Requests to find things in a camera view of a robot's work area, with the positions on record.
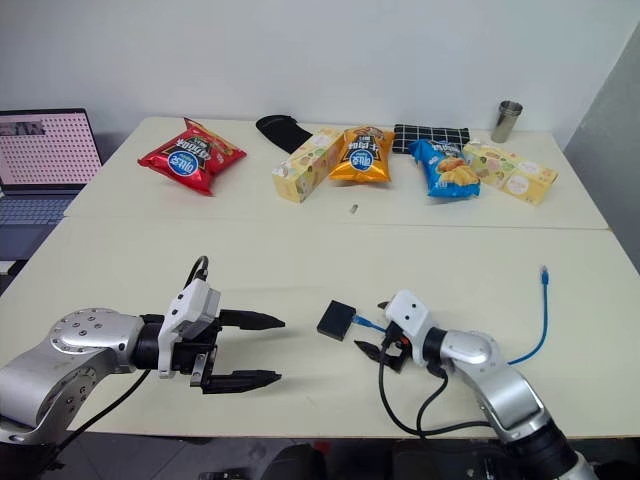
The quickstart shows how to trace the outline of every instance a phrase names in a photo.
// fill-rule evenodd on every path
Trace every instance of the robotic arm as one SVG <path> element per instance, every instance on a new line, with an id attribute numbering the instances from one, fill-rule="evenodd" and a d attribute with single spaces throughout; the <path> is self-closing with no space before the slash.
<path id="1" fill-rule="evenodd" d="M 438 328 L 427 307 L 407 290 L 386 304 L 385 317 L 411 342 L 415 363 L 443 365 L 473 389 L 480 410 L 524 478 L 597 479 L 584 457 L 571 449 L 529 382 L 507 365 L 493 338 Z"/>
<path id="2" fill-rule="evenodd" d="M 157 369 L 164 379 L 180 372 L 190 374 L 190 386 L 205 394 L 244 392 L 280 379 L 267 370 L 212 374 L 222 327 L 263 330 L 283 327 L 284 322 L 237 310 L 221 310 L 216 316 L 220 292 L 206 283 L 207 263 L 206 257 L 198 260 L 164 316 L 78 310 L 0 369 L 0 473 L 18 457 L 24 461 L 25 453 L 38 457 L 38 452 L 55 447 L 107 375 Z"/>

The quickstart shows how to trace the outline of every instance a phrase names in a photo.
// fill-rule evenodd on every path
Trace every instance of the yellow snack box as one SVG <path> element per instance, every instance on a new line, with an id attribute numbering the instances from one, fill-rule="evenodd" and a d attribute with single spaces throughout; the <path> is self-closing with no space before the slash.
<path id="1" fill-rule="evenodd" d="M 271 176 L 278 194 L 292 202 L 303 202 L 335 167 L 344 143 L 342 133 L 335 128 L 320 129 L 274 168 Z"/>
<path id="2" fill-rule="evenodd" d="M 472 141 L 462 149 L 480 180 L 532 205 L 538 205 L 558 172 L 497 147 Z"/>

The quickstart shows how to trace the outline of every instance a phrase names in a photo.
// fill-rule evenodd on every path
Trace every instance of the orange snack bag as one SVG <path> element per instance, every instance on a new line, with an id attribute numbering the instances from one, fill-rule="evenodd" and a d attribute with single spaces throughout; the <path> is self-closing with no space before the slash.
<path id="1" fill-rule="evenodd" d="M 344 146 L 329 178 L 354 182 L 390 182 L 388 159 L 392 142 L 393 132 L 376 127 L 345 130 Z"/>

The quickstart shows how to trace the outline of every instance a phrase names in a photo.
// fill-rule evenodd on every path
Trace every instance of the stainless steel cup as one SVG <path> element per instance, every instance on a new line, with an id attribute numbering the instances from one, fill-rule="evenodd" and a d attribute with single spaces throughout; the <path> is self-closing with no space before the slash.
<path id="1" fill-rule="evenodd" d="M 493 133 L 491 134 L 491 140 L 496 143 L 506 142 L 521 113 L 522 105 L 518 102 L 512 102 L 511 100 L 500 102 L 500 115 L 498 116 L 498 122 L 493 129 Z"/>

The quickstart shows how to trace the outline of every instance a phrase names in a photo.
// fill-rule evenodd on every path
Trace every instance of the laptop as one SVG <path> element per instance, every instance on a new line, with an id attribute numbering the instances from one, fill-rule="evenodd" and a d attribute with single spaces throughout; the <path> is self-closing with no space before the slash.
<path id="1" fill-rule="evenodd" d="M 0 111 L 0 260 L 26 260 L 103 165 L 82 108 Z"/>

